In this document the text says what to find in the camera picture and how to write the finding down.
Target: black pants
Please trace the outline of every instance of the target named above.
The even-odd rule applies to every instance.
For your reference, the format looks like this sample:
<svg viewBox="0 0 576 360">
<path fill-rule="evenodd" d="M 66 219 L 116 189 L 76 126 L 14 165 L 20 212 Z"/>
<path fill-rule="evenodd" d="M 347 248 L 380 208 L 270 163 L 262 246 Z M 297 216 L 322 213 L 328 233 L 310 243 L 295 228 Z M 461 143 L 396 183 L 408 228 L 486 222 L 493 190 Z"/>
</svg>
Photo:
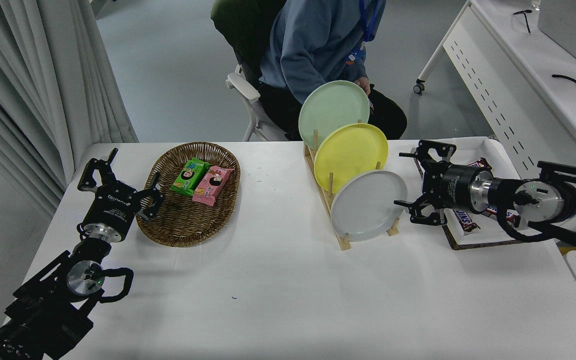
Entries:
<svg viewBox="0 0 576 360">
<path fill-rule="evenodd" d="M 374 111 L 368 118 L 368 123 L 379 128 L 388 140 L 402 137 L 408 121 L 404 111 L 390 98 L 374 89 L 370 84 L 368 99 L 374 106 Z M 299 135 L 299 112 L 302 104 L 286 89 L 274 88 L 263 82 L 259 86 L 259 94 L 263 110 L 270 120 L 286 132 L 290 141 L 301 141 Z"/>
</svg>

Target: white chair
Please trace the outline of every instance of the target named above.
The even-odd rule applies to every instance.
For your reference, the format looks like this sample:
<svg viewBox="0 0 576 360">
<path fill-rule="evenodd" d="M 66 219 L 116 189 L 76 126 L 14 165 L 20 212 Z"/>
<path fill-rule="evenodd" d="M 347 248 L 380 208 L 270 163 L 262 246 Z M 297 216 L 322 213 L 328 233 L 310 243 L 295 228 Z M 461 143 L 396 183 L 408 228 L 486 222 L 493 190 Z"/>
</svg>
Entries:
<svg viewBox="0 0 576 360">
<path fill-rule="evenodd" d="M 235 52 L 237 67 L 226 85 L 237 89 L 250 115 L 243 141 L 252 133 L 263 141 L 286 141 L 285 132 L 275 125 L 259 102 L 253 86 L 261 76 L 260 62 L 270 43 L 270 30 L 286 0 L 215 0 L 210 10 L 215 29 Z"/>
<path fill-rule="evenodd" d="M 287 141 L 286 133 L 275 125 L 264 111 L 259 101 L 259 91 L 247 82 L 240 65 L 237 65 L 234 72 L 228 74 L 226 86 L 228 89 L 236 89 L 250 116 L 250 123 L 242 141 L 250 141 L 253 133 L 261 141 Z"/>
</svg>

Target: white plate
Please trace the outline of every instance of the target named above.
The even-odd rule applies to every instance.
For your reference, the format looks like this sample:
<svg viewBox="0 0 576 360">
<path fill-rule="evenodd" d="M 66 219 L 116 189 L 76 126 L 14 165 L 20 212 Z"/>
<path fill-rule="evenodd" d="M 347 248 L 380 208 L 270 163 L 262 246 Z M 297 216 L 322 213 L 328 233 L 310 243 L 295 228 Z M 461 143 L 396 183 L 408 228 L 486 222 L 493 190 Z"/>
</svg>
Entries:
<svg viewBox="0 0 576 360">
<path fill-rule="evenodd" d="M 371 170 L 348 181 L 332 202 L 330 221 L 339 237 L 368 240 L 390 229 L 404 208 L 394 200 L 407 199 L 408 189 L 396 173 Z"/>
</svg>

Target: blue hoodie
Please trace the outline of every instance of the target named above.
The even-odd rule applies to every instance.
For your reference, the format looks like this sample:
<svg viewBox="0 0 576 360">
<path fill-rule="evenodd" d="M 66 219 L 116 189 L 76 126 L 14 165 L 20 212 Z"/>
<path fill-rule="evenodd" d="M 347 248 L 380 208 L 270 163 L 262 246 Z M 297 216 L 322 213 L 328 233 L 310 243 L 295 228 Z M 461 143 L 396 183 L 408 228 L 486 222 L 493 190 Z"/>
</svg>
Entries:
<svg viewBox="0 0 576 360">
<path fill-rule="evenodd" d="M 368 23 L 377 3 L 365 0 Z M 384 7 L 386 0 L 380 0 L 370 40 L 375 38 Z M 287 0 L 272 25 L 259 80 L 290 90 L 303 104 L 313 90 L 327 82 L 354 82 L 366 76 L 362 59 L 350 65 L 345 62 L 363 38 L 359 0 Z"/>
</svg>

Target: chair armrest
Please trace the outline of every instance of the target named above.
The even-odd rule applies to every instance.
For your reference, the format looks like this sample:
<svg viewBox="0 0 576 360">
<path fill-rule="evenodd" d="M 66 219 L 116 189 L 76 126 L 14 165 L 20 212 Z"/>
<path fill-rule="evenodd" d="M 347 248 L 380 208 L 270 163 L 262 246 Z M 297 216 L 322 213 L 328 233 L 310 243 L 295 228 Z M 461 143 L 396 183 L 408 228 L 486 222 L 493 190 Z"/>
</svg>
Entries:
<svg viewBox="0 0 576 360">
<path fill-rule="evenodd" d="M 236 72 L 231 72 L 228 74 L 228 78 L 226 79 L 226 86 L 228 89 L 237 89 L 237 91 L 249 101 L 259 99 L 259 91 L 257 91 L 257 89 L 255 89 L 255 87 L 252 86 L 250 82 L 247 82 L 242 75 L 239 75 Z"/>
</svg>

